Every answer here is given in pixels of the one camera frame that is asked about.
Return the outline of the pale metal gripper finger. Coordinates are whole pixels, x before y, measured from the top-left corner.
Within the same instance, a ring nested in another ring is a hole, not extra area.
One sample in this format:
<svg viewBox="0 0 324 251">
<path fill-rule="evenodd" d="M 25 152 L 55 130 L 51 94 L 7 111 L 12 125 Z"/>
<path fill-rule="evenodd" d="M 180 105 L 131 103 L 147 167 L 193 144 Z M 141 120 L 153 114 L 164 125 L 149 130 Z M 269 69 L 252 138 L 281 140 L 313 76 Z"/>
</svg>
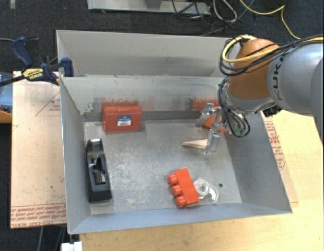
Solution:
<svg viewBox="0 0 324 251">
<path fill-rule="evenodd" d="M 203 153 L 209 154 L 216 152 L 218 142 L 220 140 L 220 135 L 216 130 L 210 130 L 208 134 L 207 144 L 204 148 Z"/>
<path fill-rule="evenodd" d="M 204 123 L 212 116 L 216 114 L 216 109 L 214 109 L 213 103 L 207 103 L 204 107 L 200 109 L 200 116 L 196 120 L 195 126 L 201 127 Z"/>
</svg>

